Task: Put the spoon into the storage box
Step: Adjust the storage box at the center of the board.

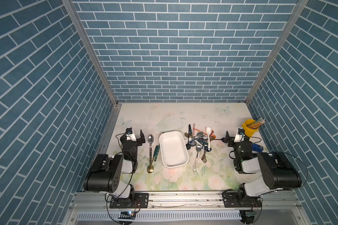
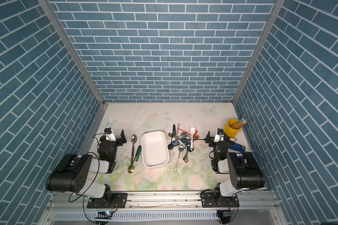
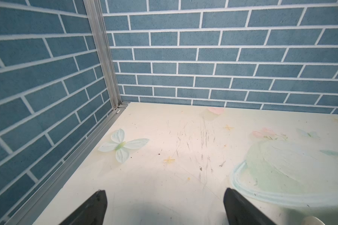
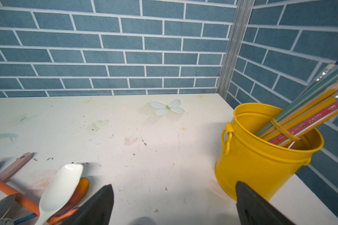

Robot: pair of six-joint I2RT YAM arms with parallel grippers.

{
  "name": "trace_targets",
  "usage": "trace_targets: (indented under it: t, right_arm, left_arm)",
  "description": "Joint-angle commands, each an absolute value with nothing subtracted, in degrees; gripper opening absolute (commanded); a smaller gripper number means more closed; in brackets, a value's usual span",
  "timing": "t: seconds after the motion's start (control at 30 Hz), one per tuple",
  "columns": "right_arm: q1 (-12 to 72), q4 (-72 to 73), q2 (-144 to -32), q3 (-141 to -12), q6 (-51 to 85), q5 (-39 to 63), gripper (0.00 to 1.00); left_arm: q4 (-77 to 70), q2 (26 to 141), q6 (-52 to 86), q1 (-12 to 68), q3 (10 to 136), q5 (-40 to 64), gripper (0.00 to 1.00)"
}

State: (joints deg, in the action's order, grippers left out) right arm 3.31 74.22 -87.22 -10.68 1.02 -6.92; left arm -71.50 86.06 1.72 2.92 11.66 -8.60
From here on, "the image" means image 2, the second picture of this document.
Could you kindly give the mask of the white plastic storage box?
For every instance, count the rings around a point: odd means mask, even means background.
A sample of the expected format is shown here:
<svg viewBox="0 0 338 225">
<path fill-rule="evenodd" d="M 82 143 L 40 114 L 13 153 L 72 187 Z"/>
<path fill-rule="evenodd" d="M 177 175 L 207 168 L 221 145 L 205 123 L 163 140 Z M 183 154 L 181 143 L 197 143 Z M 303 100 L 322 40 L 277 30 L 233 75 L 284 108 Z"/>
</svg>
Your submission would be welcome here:
<svg viewBox="0 0 338 225">
<path fill-rule="evenodd" d="M 157 168 L 166 165 L 169 160 L 169 150 L 166 136 L 162 131 L 145 133 L 141 138 L 142 161 L 147 168 Z"/>
</svg>

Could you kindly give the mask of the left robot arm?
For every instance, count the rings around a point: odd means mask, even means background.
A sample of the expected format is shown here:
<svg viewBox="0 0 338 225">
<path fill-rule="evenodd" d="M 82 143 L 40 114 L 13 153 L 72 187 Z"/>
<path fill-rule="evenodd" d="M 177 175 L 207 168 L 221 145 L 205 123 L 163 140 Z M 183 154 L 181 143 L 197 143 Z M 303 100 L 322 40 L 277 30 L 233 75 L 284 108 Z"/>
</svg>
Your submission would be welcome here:
<svg viewBox="0 0 338 225">
<path fill-rule="evenodd" d="M 127 193 L 115 194 L 109 185 L 89 179 L 93 172 L 111 174 L 116 162 L 117 147 L 127 143 L 124 131 L 116 138 L 112 129 L 104 129 L 98 141 L 98 153 L 84 155 L 66 154 L 52 171 L 46 181 L 46 189 L 53 192 L 70 192 L 79 197 L 88 197 L 88 209 L 109 209 L 114 211 L 125 208 Z"/>
</svg>

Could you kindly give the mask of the silver spoon green marbled handle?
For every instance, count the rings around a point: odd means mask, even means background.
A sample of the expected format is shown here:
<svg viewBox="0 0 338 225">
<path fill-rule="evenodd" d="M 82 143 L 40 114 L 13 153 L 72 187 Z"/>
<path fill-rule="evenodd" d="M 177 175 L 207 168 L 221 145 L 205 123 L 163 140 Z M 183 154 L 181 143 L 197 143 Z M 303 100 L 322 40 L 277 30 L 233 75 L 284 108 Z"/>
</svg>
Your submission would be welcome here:
<svg viewBox="0 0 338 225">
<path fill-rule="evenodd" d="M 131 143 L 132 143 L 132 151 L 131 151 L 131 166 L 133 166 L 134 163 L 134 153 L 135 153 L 135 143 L 137 142 L 137 136 L 132 135 L 131 137 Z"/>
</svg>

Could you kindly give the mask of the gold spoon dark green handle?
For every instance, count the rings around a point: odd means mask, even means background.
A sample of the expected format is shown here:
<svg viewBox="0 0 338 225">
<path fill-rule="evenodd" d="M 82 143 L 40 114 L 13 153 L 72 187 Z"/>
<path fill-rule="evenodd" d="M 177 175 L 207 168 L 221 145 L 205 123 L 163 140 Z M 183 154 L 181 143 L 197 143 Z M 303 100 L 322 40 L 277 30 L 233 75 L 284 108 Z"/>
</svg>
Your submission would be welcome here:
<svg viewBox="0 0 338 225">
<path fill-rule="evenodd" d="M 142 152 L 142 146 L 140 145 L 137 149 L 133 162 L 131 162 L 130 166 L 128 167 L 128 173 L 133 173 L 135 170 L 134 163 L 137 162 L 140 158 L 140 154 Z"/>
</svg>

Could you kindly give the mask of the white plastic spoon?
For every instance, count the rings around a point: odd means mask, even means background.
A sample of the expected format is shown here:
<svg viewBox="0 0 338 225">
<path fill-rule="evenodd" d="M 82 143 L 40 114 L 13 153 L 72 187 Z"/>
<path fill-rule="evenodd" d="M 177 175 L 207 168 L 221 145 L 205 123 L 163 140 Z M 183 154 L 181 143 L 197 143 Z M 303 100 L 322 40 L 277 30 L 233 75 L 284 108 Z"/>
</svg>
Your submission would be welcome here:
<svg viewBox="0 0 338 225">
<path fill-rule="evenodd" d="M 195 127 L 190 127 L 190 135 L 191 135 L 191 146 L 193 146 L 193 136 L 195 135 Z"/>
</svg>

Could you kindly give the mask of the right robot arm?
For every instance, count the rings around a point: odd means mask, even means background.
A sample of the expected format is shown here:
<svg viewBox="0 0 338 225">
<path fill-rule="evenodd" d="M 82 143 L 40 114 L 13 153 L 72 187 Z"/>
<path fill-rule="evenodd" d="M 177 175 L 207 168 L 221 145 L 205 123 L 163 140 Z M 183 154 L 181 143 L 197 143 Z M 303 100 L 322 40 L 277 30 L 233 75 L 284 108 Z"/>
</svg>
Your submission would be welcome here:
<svg viewBox="0 0 338 225">
<path fill-rule="evenodd" d="M 230 149 L 224 141 L 211 142 L 213 147 L 212 168 L 229 179 L 217 184 L 213 191 L 200 192 L 203 208 L 238 208 L 237 194 L 265 187 L 265 177 L 251 152 Z"/>
</svg>

